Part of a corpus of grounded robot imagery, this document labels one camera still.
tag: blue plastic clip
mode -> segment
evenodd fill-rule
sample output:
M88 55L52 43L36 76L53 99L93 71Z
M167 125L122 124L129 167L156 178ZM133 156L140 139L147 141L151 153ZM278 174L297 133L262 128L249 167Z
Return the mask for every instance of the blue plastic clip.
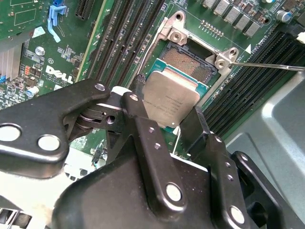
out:
M67 6L50 6L49 18L48 18L48 31L53 35L54 40L58 43L61 41L59 36L53 29L53 26L58 25L58 14L64 15L66 13Z
M0 83L5 83L6 81L6 75L0 76Z

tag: black ram slot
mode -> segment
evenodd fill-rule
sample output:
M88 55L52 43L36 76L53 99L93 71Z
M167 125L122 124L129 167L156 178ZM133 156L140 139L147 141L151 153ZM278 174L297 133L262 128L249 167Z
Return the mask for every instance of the black ram slot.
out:
M289 44L288 42L284 42L284 45L283 45L284 49L286 49L288 47L288 44ZM274 50L274 52L279 54L279 56L281 56L281 54L284 51L285 50L283 50L283 48L281 46L276 46L275 50ZM277 55L267 55L264 62L278 63L279 61L276 61L277 58L278 58ZM242 84L238 83L236 86L237 90L234 90L230 93L230 97L227 99L226 105L222 104L222 106L219 108L218 112L221 115L214 116L213 118L210 117L211 125L214 125L215 123L217 123L218 120L221 119L222 116L224 116L224 114L231 108L231 106L233 106L235 103L238 103L239 101L241 101L240 98L251 97L251 95L244 96L244 93L249 88L254 88L255 86L260 86L260 84L255 83L255 81L257 81L258 79L261 79L262 74L265 74L265 72L267 72L268 70L270 70L270 69L251 68L249 73L243 77L243 83Z
M288 34L275 31L249 62L304 65L304 46ZM242 67L220 95L204 110L208 125L222 136L284 77L294 73L267 68Z
M117 23L119 26L116 27L115 32L110 36L109 43L107 44L109 48L108 48L107 52L104 52L105 55L102 55L100 57L100 60L102 60L102 61L101 61L100 67L97 72L97 78L99 78L100 80L101 80L101 77L102 77L105 69L109 67L114 49L119 50L118 49L119 48L118 47L119 46L119 44L118 44L119 36L120 36L122 29L124 28L125 24L128 21L128 15L132 12L132 7L133 7L135 1L136 0L132 0L131 2L128 1L128 3L126 2L126 5L124 6L123 15L120 17L121 19Z
M79 0L75 12L75 16L83 21L90 16L94 0Z
M123 52L125 50L125 47L128 46L128 44L131 41L131 37L134 35L135 31L137 30L138 26L140 25L138 21L142 18L144 11L146 10L147 5L150 3L149 1L136 1L136 9L133 11L133 14L129 21L132 23L127 27L127 30L122 37L122 42L120 45L120 52L116 52L113 59L111 60L111 63L109 64L108 67L108 74L107 74L107 81L106 81L106 86L108 87L111 80L114 77L114 72L116 72L118 65L121 64L122 61L122 56Z
M124 64L124 67L120 71L120 77L118 83L116 85L121 85L125 79L125 76L127 75L127 72L130 70L132 63L134 62L134 59L137 55L137 53L140 51L141 46L150 30L152 25L154 24L154 21L157 18L157 15L159 11L161 10L162 5L164 4L165 0L159 0L159 1L154 1L154 7L153 9L149 12L147 15L147 20L145 21L145 24L143 24L144 29L141 31L141 34L137 36L137 44L133 46L133 48L129 52L129 61L127 64Z
M114 2L109 14L111 17L108 20L108 23L105 25L105 29L103 30L101 38L97 44L98 49L94 52L94 56L92 57L93 61L91 61L89 66L87 74L88 78L97 78L95 72L98 71L102 66L103 61L100 61L101 58L105 56L105 53L109 52L111 39L115 33L113 31L116 31L119 22L122 20L121 13L122 10L125 9L127 2L127 0L117 0Z

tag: ram slot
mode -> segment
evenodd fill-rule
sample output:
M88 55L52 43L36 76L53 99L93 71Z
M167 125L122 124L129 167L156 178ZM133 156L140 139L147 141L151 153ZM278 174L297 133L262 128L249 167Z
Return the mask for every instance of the ram slot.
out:
M112 43L114 34L118 30L118 25L123 20L122 12L126 10L128 6L128 0L118 0L113 4L110 11L110 19L106 25L106 29L103 30L101 38L97 44L98 50L94 52L93 60L91 61L88 78L96 79L96 72L102 68L103 60L105 56L110 52L110 45Z
M304 48L288 35L275 31L250 59L250 62L304 64ZM243 115L289 72L277 69L243 67L221 94L204 110L211 130L225 134Z
M139 12L139 14L137 14L137 20L133 20L133 25L132 25L132 30L130 31L130 33L128 34L128 36L126 36L127 38L127 42L125 43L124 46L122 46L122 49L121 49L121 52L118 53L119 55L118 56L118 59L114 62L112 62L114 64L112 70L111 70L111 73L109 74L109 77L108 77L108 80L106 82L106 85L109 86L110 84L110 81L111 80L115 80L115 73L117 72L118 70L118 67L121 65L122 62L125 62L126 59L123 59L124 58L124 54L126 52L126 50L129 48L131 42L132 42L132 38L134 37L136 31L137 31L137 28L140 27L140 24L142 23L142 19L143 19L143 16L146 15L147 13L147 9L148 7L150 6L150 2L149 1L144 1L144 4L141 5L141 11Z
M145 5L149 3L149 1L138 1L133 0L131 2L131 9L129 16L125 19L126 22L128 21L129 24L124 24L122 31L124 33L120 33L120 37L117 38L117 41L114 45L114 49L112 51L111 56L108 58L108 62L106 64L105 70L103 70L102 75L99 75L101 79L103 79L103 82L106 82L105 85L109 86L109 82L113 79L113 71L116 70L118 65L121 63L121 53L124 50L124 48L129 44L129 38L132 36L132 31L138 26L136 24L137 18L141 17L141 13L143 12L143 9L145 9Z
M115 82L114 85L121 85L123 83L125 76L127 75L127 72L129 71L131 65L134 62L135 57L140 51L142 43L144 42L164 2L165 0L159 0L153 2L152 10L148 12L147 16L145 17L145 22L142 24L143 30L139 32L138 36L136 37L136 40L134 41L135 45L133 45L132 48L129 50L129 52L127 52L127 54L124 56L124 58L128 61L125 61L123 67L120 68L116 73L119 81Z

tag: gray metal panel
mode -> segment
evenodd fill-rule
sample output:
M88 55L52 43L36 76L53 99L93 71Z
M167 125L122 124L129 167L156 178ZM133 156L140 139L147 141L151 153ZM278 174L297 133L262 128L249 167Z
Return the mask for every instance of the gray metal panel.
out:
M226 140L247 153L305 223L305 73L296 74Z

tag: blue latch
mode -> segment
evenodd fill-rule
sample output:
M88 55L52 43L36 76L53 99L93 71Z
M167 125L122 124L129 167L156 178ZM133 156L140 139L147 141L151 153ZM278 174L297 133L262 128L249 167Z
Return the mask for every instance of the blue latch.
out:
M58 43L61 41L59 36L53 29L53 26L58 24L58 14L64 15L66 13L67 6L50 6L49 18L48 18L48 31L53 35L54 40Z

